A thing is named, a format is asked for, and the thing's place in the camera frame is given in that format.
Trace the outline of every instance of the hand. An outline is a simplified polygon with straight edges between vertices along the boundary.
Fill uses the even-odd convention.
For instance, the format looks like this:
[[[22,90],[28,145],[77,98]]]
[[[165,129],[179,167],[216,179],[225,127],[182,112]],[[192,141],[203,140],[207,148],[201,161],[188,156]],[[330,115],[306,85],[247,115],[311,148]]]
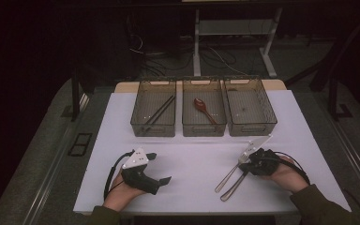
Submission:
[[[122,178],[122,168],[112,181],[112,190],[108,194],[103,206],[116,212],[122,211],[134,198],[145,194],[143,190],[130,187]]]
[[[293,160],[288,157],[280,157],[294,164]],[[270,176],[264,176],[263,179],[273,180],[281,188],[291,191],[293,194],[308,187],[305,179],[294,169],[279,163],[277,170]]]

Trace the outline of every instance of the dark background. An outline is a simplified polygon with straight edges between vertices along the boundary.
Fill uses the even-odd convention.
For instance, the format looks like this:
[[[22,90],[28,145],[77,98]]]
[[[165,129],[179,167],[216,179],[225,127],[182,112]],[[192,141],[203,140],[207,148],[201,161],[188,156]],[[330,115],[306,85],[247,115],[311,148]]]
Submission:
[[[281,38],[297,34],[337,36],[342,26],[347,30],[353,24],[352,15],[359,7],[285,7],[277,34]],[[265,13],[264,9],[254,9],[255,15]],[[233,17],[244,11],[215,10],[205,15]],[[124,32],[127,15],[122,11],[62,9],[47,0],[0,1],[0,196],[55,93],[74,71],[90,93],[97,85],[137,76],[138,59],[128,51],[131,38]],[[194,14],[190,10],[159,14],[145,10],[133,16],[133,31],[162,48],[193,32]],[[340,64],[337,73],[360,100],[360,36]]]

